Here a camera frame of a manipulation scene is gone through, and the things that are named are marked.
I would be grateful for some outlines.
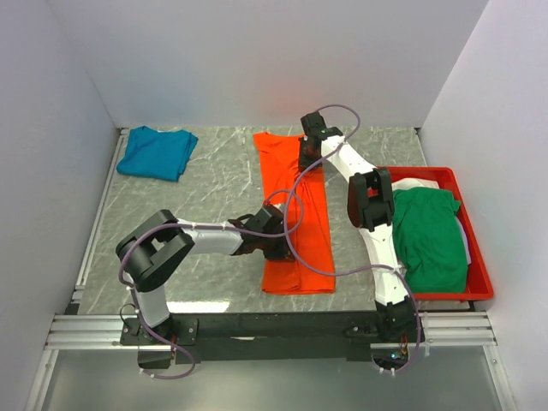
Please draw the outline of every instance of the wall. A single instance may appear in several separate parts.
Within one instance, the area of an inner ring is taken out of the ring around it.
[[[548,3],[491,0],[426,119],[456,173],[495,288],[489,315],[522,410],[546,409]]]
[[[296,124],[334,102],[421,126],[486,0],[49,4],[117,126]]]
[[[25,405],[74,287],[115,129],[40,0],[0,2],[0,409]]]

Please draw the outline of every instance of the gray floor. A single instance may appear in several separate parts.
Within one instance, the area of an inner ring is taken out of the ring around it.
[[[61,351],[43,410],[501,409],[483,348],[423,353],[396,378],[333,359],[206,362],[183,380],[151,381],[135,352]]]
[[[79,313],[112,314],[129,301],[117,281],[116,244],[154,212],[166,208],[195,222],[220,222],[256,212],[263,199],[259,155],[253,134],[298,134],[294,127],[185,128],[200,139],[178,183],[121,176],[115,172],[104,219],[91,257]],[[125,151],[122,143],[120,157]],[[426,165],[412,128],[363,128],[350,141],[378,165]],[[346,215],[347,188],[330,164],[325,166],[331,246],[338,271],[368,264],[363,240]],[[167,283],[172,312],[264,312],[374,309],[372,274],[337,279],[332,295],[267,295],[261,291],[262,253],[239,257],[189,256]],[[450,301],[423,308],[467,307]]]

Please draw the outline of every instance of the blue towel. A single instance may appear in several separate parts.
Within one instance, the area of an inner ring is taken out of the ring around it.
[[[129,132],[126,154],[116,170],[129,176],[178,182],[198,137],[188,131],[158,132],[146,126]]]

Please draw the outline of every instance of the marble tabletop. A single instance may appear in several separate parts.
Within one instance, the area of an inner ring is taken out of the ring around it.
[[[80,314],[112,314],[129,302],[117,281],[116,244],[161,209],[195,222],[220,222],[256,212],[263,199],[259,154],[253,134],[293,135],[300,127],[188,127],[199,138],[179,182],[113,175],[91,256]],[[348,132],[351,128],[341,128]],[[125,152],[127,135],[122,135]],[[350,144],[377,165],[426,165],[412,128],[362,128]],[[325,166],[331,247],[338,271],[367,265],[365,245],[346,215],[347,186],[330,164]],[[330,295],[268,295],[261,291],[262,253],[230,257],[218,254],[185,258],[166,284],[170,310],[202,312],[287,312],[374,309],[372,273],[337,279]]]

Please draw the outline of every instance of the folded orange cloth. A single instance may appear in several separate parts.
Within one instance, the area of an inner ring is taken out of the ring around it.
[[[299,175],[299,138],[269,133],[253,136],[259,150],[260,169],[265,197],[280,189],[291,189]],[[307,173],[296,189],[305,214],[299,228],[291,234],[297,253],[312,267],[333,272],[329,216],[325,199],[324,172],[321,168]],[[285,203],[287,194],[279,194],[272,203]],[[288,226],[293,227],[300,216],[296,200],[292,201]],[[263,291],[271,294],[320,294],[335,291],[335,278],[322,276],[298,261],[266,261]]]

